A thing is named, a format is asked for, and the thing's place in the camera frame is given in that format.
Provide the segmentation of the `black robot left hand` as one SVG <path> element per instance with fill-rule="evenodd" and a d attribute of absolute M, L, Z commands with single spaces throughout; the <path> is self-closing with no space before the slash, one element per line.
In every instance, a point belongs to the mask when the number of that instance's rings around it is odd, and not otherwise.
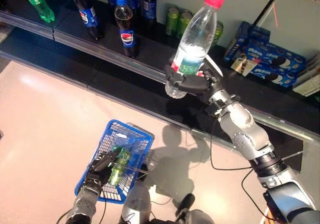
<path fill-rule="evenodd" d="M 114 162 L 117 160 L 121 148 L 116 148 L 113 151 L 103 151 L 94 159 L 85 176 L 84 185 L 95 190 L 99 195 L 102 192 L 103 186 L 109 180 Z"/>

